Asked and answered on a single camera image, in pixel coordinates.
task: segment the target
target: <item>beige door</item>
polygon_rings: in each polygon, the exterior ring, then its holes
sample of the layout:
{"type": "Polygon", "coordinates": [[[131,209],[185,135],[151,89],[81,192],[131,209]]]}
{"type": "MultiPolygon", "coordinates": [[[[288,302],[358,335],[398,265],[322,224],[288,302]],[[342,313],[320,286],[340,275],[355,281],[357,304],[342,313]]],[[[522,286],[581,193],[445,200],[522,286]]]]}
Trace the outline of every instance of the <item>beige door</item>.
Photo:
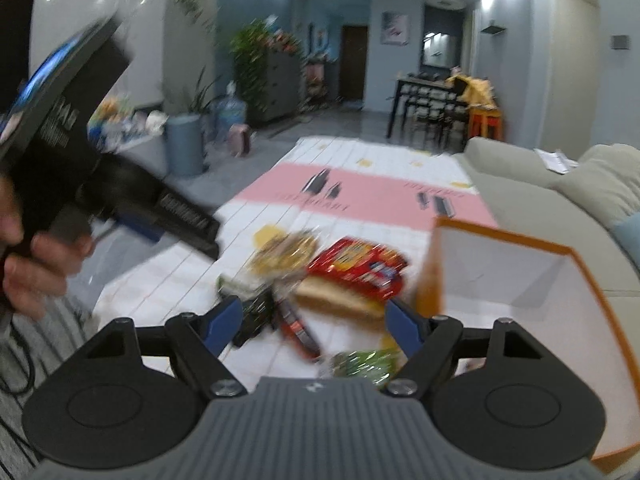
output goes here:
{"type": "Polygon", "coordinates": [[[600,76],[595,0],[555,0],[543,150],[580,157],[589,147],[600,76]]]}

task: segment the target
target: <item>yellow cloth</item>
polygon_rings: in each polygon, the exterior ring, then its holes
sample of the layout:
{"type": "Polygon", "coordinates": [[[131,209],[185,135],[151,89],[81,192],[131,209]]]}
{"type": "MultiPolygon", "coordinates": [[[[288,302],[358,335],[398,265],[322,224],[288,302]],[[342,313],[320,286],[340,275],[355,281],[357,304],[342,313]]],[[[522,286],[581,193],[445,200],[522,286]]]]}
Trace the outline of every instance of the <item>yellow cloth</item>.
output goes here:
{"type": "Polygon", "coordinates": [[[491,97],[491,83],[486,79],[475,79],[467,75],[457,75],[447,79],[447,83],[453,85],[456,78],[466,83],[466,90],[461,95],[461,99],[470,106],[489,106],[496,108],[494,99],[491,97]]]}

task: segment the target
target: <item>wooden stool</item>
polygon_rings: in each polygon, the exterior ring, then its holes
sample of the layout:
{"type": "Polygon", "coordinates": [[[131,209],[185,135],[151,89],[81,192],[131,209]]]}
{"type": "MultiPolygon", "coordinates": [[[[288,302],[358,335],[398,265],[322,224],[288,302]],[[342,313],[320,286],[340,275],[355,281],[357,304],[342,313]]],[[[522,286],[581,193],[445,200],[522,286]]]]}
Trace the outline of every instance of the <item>wooden stool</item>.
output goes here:
{"type": "Polygon", "coordinates": [[[503,140],[502,112],[498,108],[493,110],[479,107],[469,108],[469,138],[477,136],[489,137],[489,126],[494,129],[494,134],[491,138],[503,140]]]}

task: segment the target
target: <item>person's hand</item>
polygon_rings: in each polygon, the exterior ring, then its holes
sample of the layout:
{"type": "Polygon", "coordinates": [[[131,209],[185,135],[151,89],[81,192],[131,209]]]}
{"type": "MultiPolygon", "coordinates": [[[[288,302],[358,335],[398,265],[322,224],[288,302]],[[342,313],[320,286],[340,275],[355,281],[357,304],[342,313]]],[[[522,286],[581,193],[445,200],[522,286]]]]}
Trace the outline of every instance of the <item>person's hand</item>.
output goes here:
{"type": "MultiPolygon", "coordinates": [[[[0,176],[0,244],[14,246],[24,231],[11,181],[0,176]]],[[[63,296],[66,277],[80,272],[82,261],[94,251],[94,242],[82,236],[73,245],[37,233],[31,241],[32,258],[11,254],[4,263],[2,291],[17,312],[33,319],[44,316],[46,296],[63,296]]]]}

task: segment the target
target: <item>orange box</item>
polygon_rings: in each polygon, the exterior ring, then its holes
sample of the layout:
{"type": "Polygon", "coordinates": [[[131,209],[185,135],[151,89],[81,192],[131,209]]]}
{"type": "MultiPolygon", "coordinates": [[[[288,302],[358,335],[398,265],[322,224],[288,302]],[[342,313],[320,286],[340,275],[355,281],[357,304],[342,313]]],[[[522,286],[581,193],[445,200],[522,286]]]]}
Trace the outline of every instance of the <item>orange box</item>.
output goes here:
{"type": "Polygon", "coordinates": [[[571,248],[439,218],[416,309],[491,328],[511,317],[600,397],[607,425],[592,462],[604,473],[640,450],[640,372],[602,290],[571,248]]]}

